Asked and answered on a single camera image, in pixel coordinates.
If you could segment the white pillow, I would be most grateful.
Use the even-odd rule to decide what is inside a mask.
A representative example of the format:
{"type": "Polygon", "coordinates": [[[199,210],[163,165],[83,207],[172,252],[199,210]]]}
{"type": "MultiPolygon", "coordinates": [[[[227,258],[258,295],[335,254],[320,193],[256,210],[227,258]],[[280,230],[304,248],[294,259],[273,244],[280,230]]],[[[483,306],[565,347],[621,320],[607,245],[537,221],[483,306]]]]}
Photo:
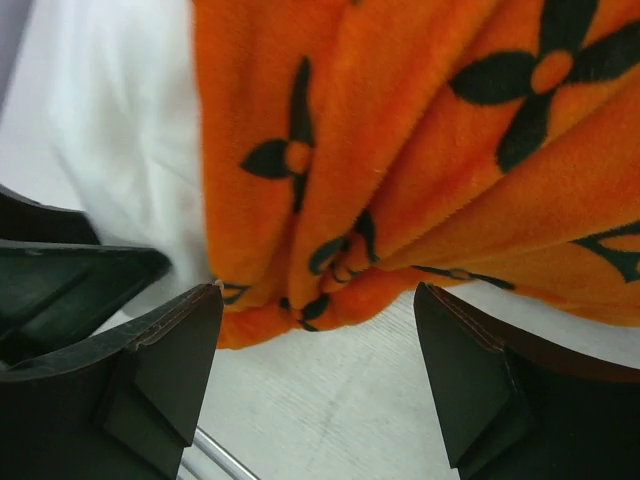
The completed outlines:
{"type": "Polygon", "coordinates": [[[1,179],[148,246],[179,288],[211,275],[187,1],[36,1],[1,121],[1,179]]]}

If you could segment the orange patterned pillowcase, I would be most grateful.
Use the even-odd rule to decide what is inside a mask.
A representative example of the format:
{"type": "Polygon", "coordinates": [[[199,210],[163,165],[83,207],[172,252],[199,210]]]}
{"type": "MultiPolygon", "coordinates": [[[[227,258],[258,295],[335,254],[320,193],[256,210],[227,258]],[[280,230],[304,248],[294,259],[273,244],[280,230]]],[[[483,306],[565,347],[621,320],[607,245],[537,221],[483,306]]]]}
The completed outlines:
{"type": "Polygon", "coordinates": [[[218,344],[483,281],[639,323],[635,1],[196,1],[218,344]]]}

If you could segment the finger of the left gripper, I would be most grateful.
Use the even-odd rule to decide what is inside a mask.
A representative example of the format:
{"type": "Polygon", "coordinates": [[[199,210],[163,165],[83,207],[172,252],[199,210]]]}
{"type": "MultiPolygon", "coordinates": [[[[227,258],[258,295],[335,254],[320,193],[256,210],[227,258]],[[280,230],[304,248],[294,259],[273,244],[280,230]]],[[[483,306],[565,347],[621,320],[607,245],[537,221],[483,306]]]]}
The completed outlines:
{"type": "Polygon", "coordinates": [[[161,279],[169,261],[101,244],[85,214],[1,190],[1,363],[84,340],[161,279]]]}

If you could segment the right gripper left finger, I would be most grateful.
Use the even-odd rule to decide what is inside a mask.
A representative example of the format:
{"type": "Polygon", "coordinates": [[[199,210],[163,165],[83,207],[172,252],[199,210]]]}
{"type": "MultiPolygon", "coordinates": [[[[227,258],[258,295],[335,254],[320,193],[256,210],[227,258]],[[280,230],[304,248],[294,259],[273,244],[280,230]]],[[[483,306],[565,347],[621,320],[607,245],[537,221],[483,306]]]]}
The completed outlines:
{"type": "Polygon", "coordinates": [[[217,285],[1,374],[4,479],[173,479],[221,326],[217,285]]]}

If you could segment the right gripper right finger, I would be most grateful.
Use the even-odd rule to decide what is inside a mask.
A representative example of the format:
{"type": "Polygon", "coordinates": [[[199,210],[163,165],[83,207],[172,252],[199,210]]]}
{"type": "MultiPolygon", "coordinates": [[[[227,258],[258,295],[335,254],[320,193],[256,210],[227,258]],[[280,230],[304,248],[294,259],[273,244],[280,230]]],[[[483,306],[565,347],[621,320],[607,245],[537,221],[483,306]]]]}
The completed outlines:
{"type": "Polygon", "coordinates": [[[638,478],[637,369],[554,344],[434,285],[418,286],[414,312],[461,478],[638,478]]]}

